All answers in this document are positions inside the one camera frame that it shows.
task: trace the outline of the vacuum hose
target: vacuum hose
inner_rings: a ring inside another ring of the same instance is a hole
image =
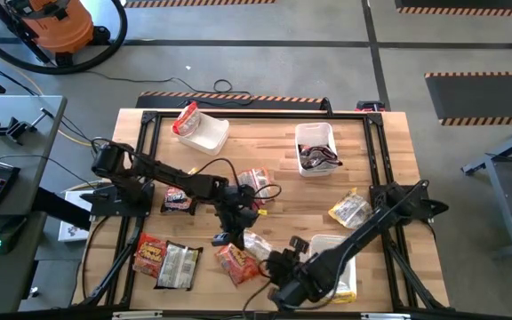
[[[11,54],[5,52],[0,48],[0,58],[13,64],[16,67],[23,68],[27,71],[32,71],[40,74],[46,74],[46,75],[68,75],[73,74],[77,72],[83,72],[90,68],[94,68],[101,64],[102,62],[109,59],[111,56],[114,55],[120,49],[122,44],[124,43],[125,36],[128,32],[128,17],[125,15],[125,9],[120,3],[120,0],[112,0],[112,3],[116,7],[118,16],[120,17],[120,31],[117,34],[116,40],[102,53],[97,55],[96,57],[74,65],[74,66],[68,66],[68,67],[41,67],[37,66],[32,63],[25,62],[23,60],[17,59],[13,57]]]

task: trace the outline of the wooden table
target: wooden table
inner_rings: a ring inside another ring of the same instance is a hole
[[[121,109],[117,119],[114,140],[135,146],[138,139],[143,110]],[[396,181],[403,185],[414,184],[419,179],[418,166],[412,147],[405,113],[383,113],[384,126],[390,152],[392,170]],[[364,141],[363,124],[354,120],[329,120],[334,130],[337,150],[344,165],[328,177],[307,178],[300,176],[294,147],[296,124],[317,122],[294,119],[229,119],[228,140],[218,157],[232,161],[237,171],[264,166],[272,181],[283,188],[283,193],[273,203],[267,204],[268,216],[260,216],[252,230],[264,236],[278,250],[288,245],[291,236],[311,239],[314,235],[349,234],[349,230],[333,220],[327,211],[351,188],[368,199],[372,184]],[[162,122],[158,141],[157,160],[184,171],[199,168],[212,160],[208,156],[177,141],[171,133],[171,119]],[[379,146],[373,134],[374,145]],[[380,149],[376,154],[381,164]],[[232,179],[230,168],[217,162],[206,173]],[[381,183],[385,183],[380,172]],[[156,197],[151,215],[146,220],[144,232],[190,247],[204,248],[196,271],[193,290],[153,290],[156,280],[137,274],[133,286],[131,309],[180,309],[180,310],[240,310],[247,298],[266,281],[259,277],[235,287],[214,257],[217,248],[211,239],[220,232],[214,209],[200,205],[195,216],[186,213],[160,213],[166,186],[156,185]],[[91,292],[112,264],[120,219],[110,219],[94,237],[86,265],[86,291]],[[419,222],[405,227],[407,247],[412,268],[424,285],[443,304],[448,299],[442,278],[436,244],[429,228]],[[120,273],[117,297],[124,287],[125,269]],[[403,301],[404,280],[397,271]],[[350,304],[330,305],[322,311],[373,311],[392,310],[385,261],[380,238],[373,241],[356,256],[357,300]],[[80,275],[73,302],[82,300]],[[262,293],[248,310],[276,310],[275,305]]]

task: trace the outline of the desk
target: desk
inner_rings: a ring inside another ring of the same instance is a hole
[[[141,116],[142,110],[121,109],[114,140],[135,146]],[[420,176],[405,114],[383,113],[382,118],[396,181],[405,185],[417,182]],[[309,240],[317,234],[348,234],[348,230],[329,217],[327,211],[352,187],[358,187],[358,193],[368,198],[368,187],[372,184],[372,179],[361,122],[327,120],[333,126],[337,150],[344,165],[331,176],[304,179],[297,170],[293,142],[294,127],[300,123],[324,120],[229,121],[229,137],[218,157],[230,159],[238,171],[265,166],[272,180],[284,189],[274,203],[267,205],[268,216],[261,216],[258,219],[252,228],[254,232],[264,236],[277,249],[288,245],[293,235]],[[201,167],[214,158],[180,144],[172,136],[171,123],[171,119],[164,119],[162,122],[157,160],[188,171],[192,167]],[[206,172],[232,178],[226,164],[215,163],[207,168]],[[214,258],[217,248],[210,245],[212,236],[220,232],[218,219],[213,216],[214,209],[201,205],[196,216],[189,216],[186,213],[162,215],[159,211],[164,192],[165,186],[157,184],[152,214],[146,219],[144,232],[191,247],[204,248],[197,267],[195,284],[190,292],[154,291],[152,288],[155,280],[137,274],[131,309],[240,310],[247,298],[265,283],[265,279],[259,277],[235,288]],[[99,283],[111,266],[119,224],[120,219],[107,221],[94,237],[92,246],[87,248],[90,250],[85,270],[88,292]],[[447,305],[436,244],[430,230],[419,222],[413,222],[404,231],[413,269],[434,296]],[[331,305],[322,311],[391,311],[387,271],[379,238],[358,254],[356,268],[357,301],[351,304]],[[125,275],[123,269],[118,281],[117,297],[123,290]],[[402,278],[399,279],[399,284],[401,296],[405,300]],[[81,291],[78,285],[74,303],[82,300]],[[256,297],[248,309],[276,310],[272,302],[266,298],[266,294]]]
[[[45,118],[36,126],[37,132],[25,133],[21,137],[23,146],[0,137],[0,156],[50,155],[65,107],[66,99],[63,97],[0,96],[0,122],[3,126],[12,116],[19,121],[32,122],[41,114],[40,108],[46,108],[57,119]],[[46,160],[39,157],[8,158],[3,162],[21,170],[0,205],[0,227],[9,215],[31,212],[46,166]],[[45,213],[29,214],[28,224],[15,249],[7,255],[0,255],[0,312],[13,312],[19,308],[25,288],[30,285],[33,260],[45,221]]]

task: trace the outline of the white plastic container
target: white plastic container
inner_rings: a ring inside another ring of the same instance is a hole
[[[304,177],[320,177],[330,175],[336,168],[330,169],[310,169],[305,170],[301,167],[300,152],[298,145],[307,145],[310,147],[328,145],[337,155],[335,148],[335,138],[333,137],[333,128],[328,123],[298,124],[295,127],[295,155],[298,158],[298,169]]]
[[[320,253],[324,250],[333,248],[345,240],[344,236],[330,236],[330,235],[315,235],[311,238],[309,243],[309,257],[314,253]],[[329,292],[325,298],[331,297],[332,293]],[[355,257],[347,263],[345,271],[339,278],[339,285],[337,286],[337,293],[332,303],[348,303],[356,301],[356,265]]]
[[[215,119],[201,113],[201,122],[193,133],[187,137],[173,134],[182,144],[205,152],[207,155],[216,156],[227,141],[229,126],[228,120]]]

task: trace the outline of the floor mat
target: floor mat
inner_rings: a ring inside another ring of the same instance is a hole
[[[395,0],[400,13],[512,17],[512,0]]]
[[[128,0],[125,8],[159,8],[226,4],[273,4],[276,0]]]
[[[143,92],[136,108],[183,108],[186,99],[200,101],[200,108],[244,108],[282,110],[331,110],[326,98],[293,98],[276,96],[251,96],[245,94],[193,93],[193,92]]]
[[[441,125],[512,124],[512,71],[427,73]]]

